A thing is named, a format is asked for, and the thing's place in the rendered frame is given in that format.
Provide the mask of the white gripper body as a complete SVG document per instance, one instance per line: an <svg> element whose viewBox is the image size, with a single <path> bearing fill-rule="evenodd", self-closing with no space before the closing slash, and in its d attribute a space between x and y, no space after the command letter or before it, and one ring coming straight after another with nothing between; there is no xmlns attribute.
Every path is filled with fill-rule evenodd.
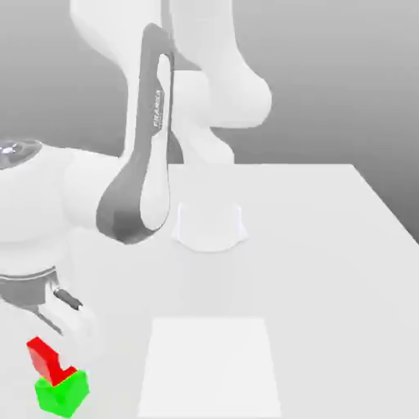
<svg viewBox="0 0 419 419"><path fill-rule="evenodd" d="M48 292L36 306L39 336L67 367L90 368L100 353L100 332L94 312L69 292Z"/></svg>

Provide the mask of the small red cube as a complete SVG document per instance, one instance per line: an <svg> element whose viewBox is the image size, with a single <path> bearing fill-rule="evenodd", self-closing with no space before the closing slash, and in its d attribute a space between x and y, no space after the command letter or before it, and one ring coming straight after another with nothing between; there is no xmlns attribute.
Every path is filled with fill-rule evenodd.
<svg viewBox="0 0 419 419"><path fill-rule="evenodd" d="M29 340L26 346L34 369L53 386L59 385L78 371L73 366L63 369L60 364L59 354L38 336Z"/></svg>

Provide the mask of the small green cube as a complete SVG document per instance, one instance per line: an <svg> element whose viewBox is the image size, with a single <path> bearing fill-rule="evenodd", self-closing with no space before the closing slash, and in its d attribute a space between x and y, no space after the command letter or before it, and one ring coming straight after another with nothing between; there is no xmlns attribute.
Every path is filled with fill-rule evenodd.
<svg viewBox="0 0 419 419"><path fill-rule="evenodd" d="M59 417L70 419L90 393L85 371L74 372L57 385L39 378L34 384L39 407Z"/></svg>

